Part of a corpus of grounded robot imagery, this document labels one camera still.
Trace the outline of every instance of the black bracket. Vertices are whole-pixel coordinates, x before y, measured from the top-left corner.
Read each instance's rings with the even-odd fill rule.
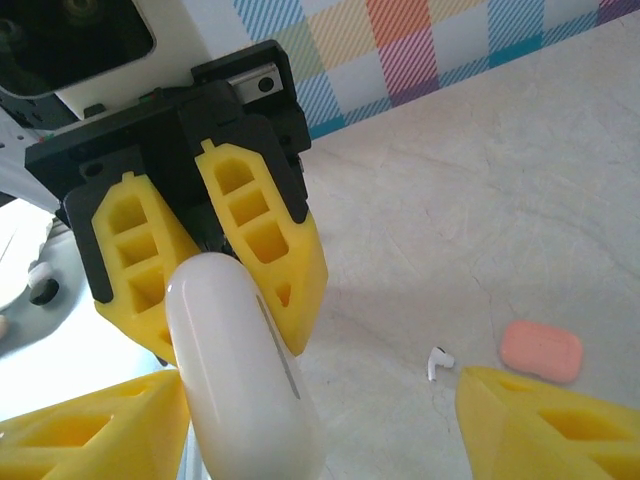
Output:
[[[260,83],[261,75],[269,81]],[[60,201],[58,216],[73,229],[93,297],[102,303],[113,291],[91,219],[126,171],[149,176],[205,251],[228,251],[194,161],[205,139],[260,153],[293,221],[307,216],[299,153],[311,139],[280,45],[263,42],[198,66],[192,76],[191,87],[157,89],[133,107],[96,113],[26,151],[27,170]]]

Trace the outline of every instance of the colorful checkered fabric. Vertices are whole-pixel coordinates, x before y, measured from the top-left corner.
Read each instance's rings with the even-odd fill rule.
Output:
[[[227,33],[226,49],[278,40],[317,138],[640,9],[640,0],[233,0],[233,9],[211,13],[227,18],[210,49]]]

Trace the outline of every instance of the yellow 3d-printed part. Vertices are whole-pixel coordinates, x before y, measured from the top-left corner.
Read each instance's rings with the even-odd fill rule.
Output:
[[[175,365],[164,310],[174,270],[198,247],[146,175],[123,175],[92,219],[113,300],[96,310],[125,335]]]
[[[327,265],[311,213],[295,223],[262,155],[202,142],[196,158],[220,224],[260,288],[282,339],[294,355],[313,330]]]
[[[177,371],[0,423],[2,480],[174,480],[189,425]]]
[[[640,411],[465,368],[456,412],[474,479],[640,479]]]

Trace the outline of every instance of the screw hole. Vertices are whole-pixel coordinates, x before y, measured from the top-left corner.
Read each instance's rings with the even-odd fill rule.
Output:
[[[102,172],[104,166],[101,163],[92,163],[84,170],[84,174],[87,177],[95,177],[100,172]]]
[[[273,89],[273,85],[274,82],[271,77],[264,77],[258,82],[258,88],[264,93],[270,92]]]

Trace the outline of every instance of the silver metal part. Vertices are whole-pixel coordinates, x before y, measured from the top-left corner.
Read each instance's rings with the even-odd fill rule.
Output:
[[[0,191],[54,212],[58,200],[24,168],[25,149],[39,132],[25,130],[0,108]]]
[[[268,63],[227,79],[243,104],[281,92],[282,78],[275,63]]]

